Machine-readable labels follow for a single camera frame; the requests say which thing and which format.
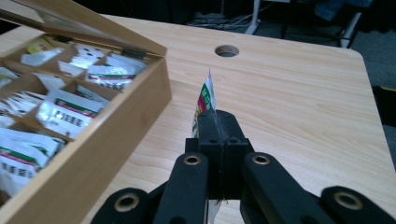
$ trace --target wooden table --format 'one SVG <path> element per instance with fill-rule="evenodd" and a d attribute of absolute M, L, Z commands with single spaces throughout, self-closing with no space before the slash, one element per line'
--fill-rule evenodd
<path fill-rule="evenodd" d="M 275 156 L 304 189 L 316 195 L 330 186 L 348 187 L 396 217 L 395 170 L 359 53 L 109 18 L 168 48 L 173 100 L 84 223 L 111 193 L 127 187 L 151 191 L 168 179 L 184 151 L 185 138 L 191 136 L 196 101 L 209 68 L 217 109 L 236 115 L 256 151 Z M 1 35 L 0 54 L 39 34 L 18 28 Z M 232 58 L 220 57 L 215 48 L 221 45 L 233 45 L 240 52 Z M 216 223 L 242 222 L 237 202 L 229 202 L 221 207 Z"/>

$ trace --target round hole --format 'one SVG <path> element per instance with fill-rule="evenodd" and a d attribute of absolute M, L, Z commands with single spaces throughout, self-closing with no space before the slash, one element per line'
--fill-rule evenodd
<path fill-rule="evenodd" d="M 345 208 L 352 210 L 359 210 L 363 208 L 363 203 L 355 195 L 339 191 L 334 194 L 334 199 L 339 204 L 343 205 Z"/>
<path fill-rule="evenodd" d="M 220 57 L 231 58 L 239 53 L 239 49 L 232 45 L 222 45 L 215 49 L 215 53 Z"/>
<path fill-rule="evenodd" d="M 230 143 L 236 144 L 239 142 L 240 142 L 240 140 L 238 138 L 235 138 L 235 137 L 230 138 Z"/>
<path fill-rule="evenodd" d="M 266 165 L 266 164 L 270 163 L 270 159 L 268 159 L 264 156 L 255 156 L 255 157 L 253 157 L 253 161 L 259 165 Z"/>
<path fill-rule="evenodd" d="M 114 207 L 119 212 L 129 212 L 136 208 L 138 204 L 139 197 L 134 193 L 127 193 L 117 199 Z"/>
<path fill-rule="evenodd" d="M 201 162 L 201 158 L 199 158 L 197 156 L 189 156 L 189 157 L 184 158 L 184 163 L 186 163 L 188 165 L 196 165 L 200 162 Z"/>

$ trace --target hole in table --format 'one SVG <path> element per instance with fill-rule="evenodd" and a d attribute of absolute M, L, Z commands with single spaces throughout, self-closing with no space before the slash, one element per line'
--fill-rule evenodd
<path fill-rule="evenodd" d="M 231 58 L 239 53 L 239 49 L 232 45 L 222 45 L 215 49 L 215 52 L 220 57 Z"/>

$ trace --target floor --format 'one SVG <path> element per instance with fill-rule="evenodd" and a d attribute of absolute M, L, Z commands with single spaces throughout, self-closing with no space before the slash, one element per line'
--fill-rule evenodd
<path fill-rule="evenodd" d="M 262 11 L 259 15 L 260 25 L 254 35 L 280 38 L 287 8 L 288 5 L 284 3 L 262 2 Z M 299 20 L 289 26 L 286 39 L 339 47 L 339 40 L 333 37 L 342 29 L 343 18 L 339 18 L 331 24 L 312 17 L 313 15 L 305 10 L 307 9 L 299 9 L 301 13 L 294 15 Z M 250 21 L 251 15 L 249 14 L 226 19 L 221 14 L 202 15 L 197 13 L 194 20 L 188 22 L 188 25 L 244 33 Z M 351 48 L 362 55 L 372 86 L 396 89 L 395 31 L 358 32 Z M 396 127 L 383 125 L 383 128 L 393 164 L 396 164 Z"/>

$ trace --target open box lid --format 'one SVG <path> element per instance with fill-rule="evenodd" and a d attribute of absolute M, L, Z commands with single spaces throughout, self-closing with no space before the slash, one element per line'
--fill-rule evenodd
<path fill-rule="evenodd" d="M 122 49 L 166 54 L 166 48 L 71 0 L 1 0 L 0 19 L 49 34 Z"/>

